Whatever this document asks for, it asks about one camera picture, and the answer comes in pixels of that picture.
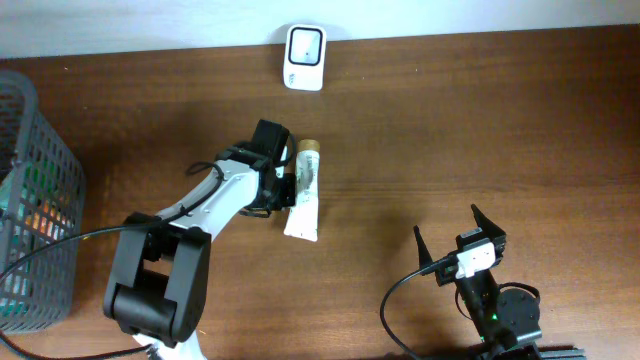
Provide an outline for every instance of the white rectangular device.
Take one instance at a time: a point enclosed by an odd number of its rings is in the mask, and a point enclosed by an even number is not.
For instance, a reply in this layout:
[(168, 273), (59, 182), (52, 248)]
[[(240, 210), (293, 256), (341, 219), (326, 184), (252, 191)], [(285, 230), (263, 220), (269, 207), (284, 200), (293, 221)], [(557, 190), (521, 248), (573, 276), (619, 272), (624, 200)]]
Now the white rectangular device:
[(324, 77), (327, 34), (314, 25), (293, 25), (287, 32), (282, 75), (290, 89), (318, 91)]

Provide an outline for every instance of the white glue bottle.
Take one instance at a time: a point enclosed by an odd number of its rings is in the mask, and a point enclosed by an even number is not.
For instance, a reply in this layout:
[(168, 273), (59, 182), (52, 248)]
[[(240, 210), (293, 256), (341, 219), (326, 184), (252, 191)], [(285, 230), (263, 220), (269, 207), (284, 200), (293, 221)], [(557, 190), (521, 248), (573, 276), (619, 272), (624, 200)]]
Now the white glue bottle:
[(302, 140), (296, 156), (296, 205), (289, 211), (284, 234), (318, 241), (318, 168), (320, 143)]

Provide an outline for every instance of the table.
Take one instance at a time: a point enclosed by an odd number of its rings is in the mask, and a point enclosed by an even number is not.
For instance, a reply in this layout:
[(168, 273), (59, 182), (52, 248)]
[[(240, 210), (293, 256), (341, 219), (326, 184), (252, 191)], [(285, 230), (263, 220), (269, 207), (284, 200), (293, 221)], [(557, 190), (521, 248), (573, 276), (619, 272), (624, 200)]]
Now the table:
[[(212, 245), (198, 326), (210, 359), (379, 358), (400, 349), (378, 318), (418, 266), (475, 227), (508, 234), (498, 282), (542, 292), (542, 345), (638, 358), (640, 27), (331, 42), (325, 87), (282, 84), (282, 45), (0, 62), (35, 83), (39, 108), (88, 179), (83, 230), (155, 213), (204, 176), (198, 160), (256, 122), (317, 139), (320, 239), (286, 214), (236, 217)], [(15, 337), (50, 356), (135, 346), (102, 315), (118, 237), (81, 244), (67, 320)], [(402, 288), (388, 321), (418, 352), (479, 342), (433, 277)]]

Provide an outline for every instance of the mesh basket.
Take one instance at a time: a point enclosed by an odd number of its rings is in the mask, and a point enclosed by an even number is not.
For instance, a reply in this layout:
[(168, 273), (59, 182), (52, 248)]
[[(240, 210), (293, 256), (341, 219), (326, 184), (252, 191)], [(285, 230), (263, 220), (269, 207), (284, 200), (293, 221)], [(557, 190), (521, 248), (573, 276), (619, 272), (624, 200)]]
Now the mesh basket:
[[(26, 77), (0, 71), (0, 271), (80, 229), (82, 167), (37, 109)], [(71, 309), (77, 242), (33, 259), (0, 284), (0, 329), (42, 330)]]

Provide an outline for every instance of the gray basket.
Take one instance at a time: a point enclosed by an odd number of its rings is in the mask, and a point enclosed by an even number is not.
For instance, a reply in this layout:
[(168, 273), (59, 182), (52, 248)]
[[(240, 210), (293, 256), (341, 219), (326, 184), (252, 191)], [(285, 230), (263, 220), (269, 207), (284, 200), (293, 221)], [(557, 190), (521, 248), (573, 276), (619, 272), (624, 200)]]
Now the gray basket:
[[(37, 109), (26, 77), (0, 71), (0, 271), (80, 229), (82, 167)], [(71, 309), (76, 241), (29, 261), (0, 284), (0, 329), (42, 330)]]

